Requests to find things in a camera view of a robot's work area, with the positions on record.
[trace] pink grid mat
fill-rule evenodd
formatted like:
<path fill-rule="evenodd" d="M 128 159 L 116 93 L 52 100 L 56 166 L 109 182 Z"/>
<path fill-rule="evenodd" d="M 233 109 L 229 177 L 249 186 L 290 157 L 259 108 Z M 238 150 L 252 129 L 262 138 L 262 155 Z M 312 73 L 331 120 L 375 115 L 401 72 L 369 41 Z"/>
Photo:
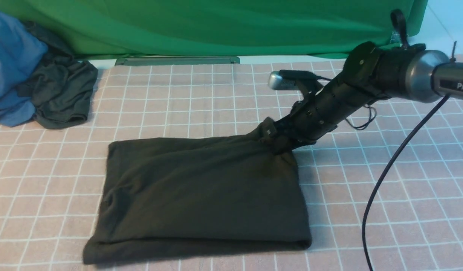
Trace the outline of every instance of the pink grid mat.
<path fill-rule="evenodd" d="M 0 126 L 0 271 L 89 270 L 81 264 L 104 183 L 107 145 L 149 137 L 244 134 L 279 119 L 300 98 L 272 91 L 269 73 L 305 69 L 324 77 L 342 61 L 266 65 L 113 67 L 101 71 L 90 121 L 66 130 Z M 397 146 L 433 104 L 376 104 L 366 131 L 342 123 L 298 149 L 310 214 L 305 252 L 251 254 L 111 266 L 149 271 L 366 270 L 360 222 Z M 353 115 L 358 125 L 367 111 Z M 388 174 L 367 227 L 377 270 L 463 270 L 463 102 L 451 100 L 412 140 Z"/>

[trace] black cloth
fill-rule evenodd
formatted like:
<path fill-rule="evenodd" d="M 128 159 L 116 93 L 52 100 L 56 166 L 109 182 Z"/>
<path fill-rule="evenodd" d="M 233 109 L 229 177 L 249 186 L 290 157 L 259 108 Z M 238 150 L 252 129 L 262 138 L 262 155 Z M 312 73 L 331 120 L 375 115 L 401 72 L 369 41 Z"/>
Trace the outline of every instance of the black cloth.
<path fill-rule="evenodd" d="M 262 130 L 111 143 L 84 264 L 310 247 L 296 160 L 273 155 Z"/>
<path fill-rule="evenodd" d="M 74 59 L 72 50 L 55 34 L 35 22 L 25 29 L 45 43 L 49 51 L 31 74 L 17 85 L 21 97 L 31 97 L 35 120 L 47 129 L 63 129 L 87 121 L 97 69 Z"/>

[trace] black cable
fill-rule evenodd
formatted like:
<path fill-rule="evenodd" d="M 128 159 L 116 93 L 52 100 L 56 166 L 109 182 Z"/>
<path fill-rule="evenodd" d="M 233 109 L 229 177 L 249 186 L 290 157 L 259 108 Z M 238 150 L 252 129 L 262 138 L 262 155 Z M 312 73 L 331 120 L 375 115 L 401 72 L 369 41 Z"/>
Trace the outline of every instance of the black cable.
<path fill-rule="evenodd" d="M 414 135 L 419 131 L 424 124 L 443 106 L 443 104 L 449 99 L 449 96 L 444 97 L 434 108 L 417 124 L 417 126 L 410 132 L 410 134 L 404 139 L 402 144 L 399 146 L 399 148 L 395 151 L 394 155 L 392 158 L 390 158 L 390 161 L 384 168 L 384 171 L 382 172 L 381 176 L 379 177 L 379 180 L 377 180 L 376 186 L 374 187 L 374 190 L 372 190 L 372 194 L 370 195 L 369 202 L 367 202 L 367 206 L 365 207 L 364 211 L 364 219 L 362 220 L 362 243 L 364 244 L 364 252 L 365 252 L 365 258 L 367 259 L 367 264 L 369 265 L 369 270 L 373 271 L 372 269 L 372 263 L 370 262 L 369 258 L 369 252 L 367 251 L 367 241 L 365 239 L 365 224 L 367 221 L 367 216 L 369 215 L 370 207 L 372 205 L 372 202 L 374 201 L 374 197 L 377 194 L 377 191 L 382 184 L 383 180 L 385 179 L 385 176 L 387 175 L 388 171 L 392 167 L 393 163 L 397 159 L 397 157 L 400 155 L 402 150 L 407 146 L 409 141 L 414 137 Z"/>
<path fill-rule="evenodd" d="M 327 77 L 323 77 L 323 76 L 320 76 L 320 75 L 315 75 L 315 76 L 317 76 L 317 80 L 321 80 L 321 79 L 322 79 L 322 80 L 326 80 L 326 81 L 331 81 L 331 79 L 330 79 L 330 78 L 327 78 Z"/>
<path fill-rule="evenodd" d="M 369 127 L 369 125 L 374 121 L 374 119 L 377 117 L 377 109 L 375 109 L 374 107 L 372 106 L 369 106 L 369 105 L 365 105 L 364 106 L 365 108 L 369 109 L 369 120 L 363 124 L 363 125 L 360 125 L 360 126 L 354 126 L 352 124 L 352 122 L 350 122 L 350 120 L 348 119 L 345 119 L 345 121 L 348 123 L 348 125 L 350 125 L 350 127 L 354 128 L 355 130 L 357 131 L 362 131 L 362 130 L 365 130 L 367 129 L 367 127 Z"/>

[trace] green backdrop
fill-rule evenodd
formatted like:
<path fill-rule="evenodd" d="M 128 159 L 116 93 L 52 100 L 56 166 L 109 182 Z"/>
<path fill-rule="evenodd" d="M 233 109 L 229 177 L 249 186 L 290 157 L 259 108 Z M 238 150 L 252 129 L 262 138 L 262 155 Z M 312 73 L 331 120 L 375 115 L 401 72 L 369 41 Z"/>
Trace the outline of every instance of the green backdrop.
<path fill-rule="evenodd" d="M 338 56 L 390 42 L 390 11 L 419 32 L 427 0 L 0 0 L 85 58 L 109 55 Z"/>

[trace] black loop strap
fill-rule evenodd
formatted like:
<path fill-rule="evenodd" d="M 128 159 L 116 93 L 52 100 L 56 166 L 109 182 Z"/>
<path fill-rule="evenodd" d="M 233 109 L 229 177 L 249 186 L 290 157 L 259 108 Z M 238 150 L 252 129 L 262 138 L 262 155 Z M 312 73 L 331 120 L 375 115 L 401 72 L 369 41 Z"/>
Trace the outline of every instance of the black loop strap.
<path fill-rule="evenodd" d="M 457 60 L 455 58 L 455 46 L 457 45 L 457 41 L 454 41 L 454 45 L 452 46 L 452 55 L 451 55 L 451 58 L 450 58 L 450 62 L 451 63 L 455 63 L 455 61 Z"/>
<path fill-rule="evenodd" d="M 392 21 L 392 26 L 394 26 L 395 31 L 399 33 L 402 47 L 408 48 L 409 42 L 407 41 L 407 27 L 404 14 L 400 9 L 393 10 L 390 13 L 390 20 Z"/>

